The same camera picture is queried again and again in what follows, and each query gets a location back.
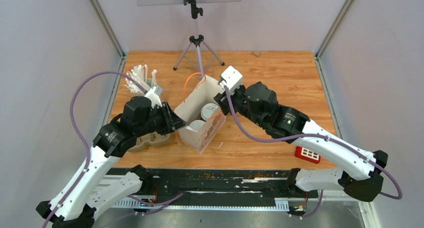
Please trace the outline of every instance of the red and white box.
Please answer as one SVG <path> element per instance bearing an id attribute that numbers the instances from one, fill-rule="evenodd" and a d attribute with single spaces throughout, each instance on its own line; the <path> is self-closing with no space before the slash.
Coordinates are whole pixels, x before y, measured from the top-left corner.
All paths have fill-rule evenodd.
<path id="1" fill-rule="evenodd" d="M 319 154 L 300 146 L 296 147 L 296 152 L 294 153 L 294 156 L 314 164 L 318 164 L 321 161 L 321 156 Z"/>

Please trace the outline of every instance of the white wall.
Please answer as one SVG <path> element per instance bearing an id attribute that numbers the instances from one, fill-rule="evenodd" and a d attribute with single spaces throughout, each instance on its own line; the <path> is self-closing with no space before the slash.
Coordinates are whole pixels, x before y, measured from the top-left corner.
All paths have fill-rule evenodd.
<path id="1" fill-rule="evenodd" d="M 356 0 L 323 56 L 343 137 L 389 154 L 402 200 L 375 200 L 384 228 L 422 227 L 423 0 Z M 396 193 L 386 178 L 383 189 Z"/>
<path id="2" fill-rule="evenodd" d="M 85 157 L 69 104 L 89 75 L 117 70 L 118 56 L 88 0 L 0 0 L 0 226 L 41 227 L 36 213 Z M 113 78 L 83 88 L 75 116 L 91 141 Z"/>
<path id="3" fill-rule="evenodd" d="M 182 50 L 193 35 L 190 7 L 138 7 L 98 0 L 119 43 L 131 50 Z M 317 51 L 345 0 L 242 0 L 199 4 L 200 34 L 216 50 Z"/>

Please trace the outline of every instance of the tripod leg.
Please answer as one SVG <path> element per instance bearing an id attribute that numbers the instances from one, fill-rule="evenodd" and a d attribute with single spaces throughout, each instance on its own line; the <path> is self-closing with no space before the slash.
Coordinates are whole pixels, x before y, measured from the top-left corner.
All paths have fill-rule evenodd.
<path id="1" fill-rule="evenodd" d="M 203 63 L 202 63 L 202 55 L 200 53 L 200 46 L 196 46 L 196 55 L 197 55 L 197 69 L 202 73 L 201 78 L 203 78 Z"/>
<path id="2" fill-rule="evenodd" d="M 210 59 L 209 63 L 207 64 L 206 68 L 204 69 L 204 73 L 206 73 L 208 71 L 209 66 L 211 65 L 211 63 L 214 61 L 214 56 L 212 56 L 212 58 Z"/>
<path id="3" fill-rule="evenodd" d="M 202 43 L 209 49 L 209 51 L 215 56 L 216 59 L 221 63 L 222 66 L 225 65 L 224 61 L 218 56 L 218 54 L 215 53 L 215 51 L 205 42 L 202 41 Z"/>
<path id="4" fill-rule="evenodd" d="M 188 43 L 188 45 L 187 45 L 187 48 L 185 48 L 185 50 L 182 52 L 182 54 L 181 54 L 181 56 L 179 57 L 179 59 L 178 59 L 177 63 L 176 63 L 176 64 L 175 64 L 175 66 L 173 67 L 173 69 L 174 69 L 174 70 L 177 70 L 178 65 L 181 63 L 181 60 L 183 60 L 184 56 L 185 56 L 185 55 L 186 55 L 186 53 L 187 53 L 187 50 L 189 50 L 189 48 L 190 48 L 190 45 L 192 45 L 192 44 L 189 42 L 189 43 Z"/>

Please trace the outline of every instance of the orange wire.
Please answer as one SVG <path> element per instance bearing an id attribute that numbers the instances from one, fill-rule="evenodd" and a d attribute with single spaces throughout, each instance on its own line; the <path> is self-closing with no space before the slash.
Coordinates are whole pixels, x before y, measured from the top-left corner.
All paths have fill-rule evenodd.
<path id="1" fill-rule="evenodd" d="M 187 97 L 186 97 L 186 86 L 187 86 L 187 83 L 188 83 L 188 82 L 189 82 L 189 80 L 190 80 L 190 79 L 191 79 L 194 75 L 196 75 L 196 74 L 203 74 L 203 73 L 201 73 L 201 72 L 196 72 L 196 73 L 194 73 L 194 74 L 191 74 L 191 75 L 187 78 L 187 80 L 185 81 L 184 89 L 182 90 L 182 95 L 184 96 L 184 102 L 186 102 L 186 99 L 187 99 Z M 199 86 L 200 84 L 202 84 L 202 83 L 206 80 L 206 75 L 205 75 L 205 74 L 203 74 L 203 75 L 204 75 L 204 79 L 203 79 L 203 81 L 201 81 L 200 83 L 198 83 L 194 89 L 197 89 L 197 88 L 198 88 L 198 86 Z"/>
<path id="2" fill-rule="evenodd" d="M 309 199 L 309 196 L 308 196 L 308 193 L 306 192 L 306 199 L 305 199 L 305 203 L 304 203 L 304 204 L 302 204 L 302 205 L 300 205 L 300 206 L 305 206 L 305 209 L 307 209 L 307 208 L 308 208 L 308 199 Z"/>
<path id="3" fill-rule="evenodd" d="M 154 185 L 154 187 L 155 187 L 155 190 L 156 190 L 156 195 L 154 197 L 154 200 L 157 201 L 158 200 L 158 186 Z"/>
<path id="4" fill-rule="evenodd" d="M 221 111 L 221 112 L 219 112 L 217 115 L 214 115 L 214 116 L 212 116 L 212 117 L 210 117 L 209 119 L 213 119 L 213 118 L 215 118 L 215 117 L 218 117 L 219 115 L 221 115 L 223 112 Z"/>

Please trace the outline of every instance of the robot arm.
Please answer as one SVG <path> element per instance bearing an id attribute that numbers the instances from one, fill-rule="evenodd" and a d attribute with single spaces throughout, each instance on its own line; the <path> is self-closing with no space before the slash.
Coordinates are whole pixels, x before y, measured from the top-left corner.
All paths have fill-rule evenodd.
<path id="1" fill-rule="evenodd" d="M 245 87 L 243 76 L 229 66 L 222 74 L 219 84 L 227 87 L 236 112 L 246 117 L 272 138 L 282 138 L 298 134 L 320 134 L 328 139 L 347 142 L 331 135 L 317 125 L 307 115 L 292 107 L 278 103 L 277 95 L 261 82 Z M 230 112 L 225 92 L 214 97 L 224 115 Z M 344 190 L 346 194 L 362 201 L 372 201 L 382 189 L 383 177 L 380 171 L 368 162 L 339 144 L 315 137 L 299 137 L 287 140 L 287 143 L 309 149 L 338 167 L 327 170 L 292 169 L 287 184 L 293 189 L 310 191 L 313 189 Z M 369 152 L 349 146 L 362 153 L 382 167 L 387 163 L 387 154 L 382 151 Z"/>
<path id="2" fill-rule="evenodd" d="M 116 202 L 141 189 L 149 188 L 148 182 L 153 175 L 138 165 L 121 180 L 94 193 L 103 176 L 136 144 L 137 138 L 152 132 L 169 134 L 186 125 L 167 102 L 161 103 L 155 93 L 155 87 L 144 97 L 131 98 L 125 104 L 123 113 L 104 125 L 95 137 L 90 148 L 91 161 L 88 168 L 84 169 L 84 161 L 65 188 L 51 201 L 41 202 L 36 208 L 37 212 L 46 219 L 64 194 L 72 188 L 81 172 L 85 172 L 50 221 L 53 222 L 53 228 L 91 227 L 94 221 Z"/>

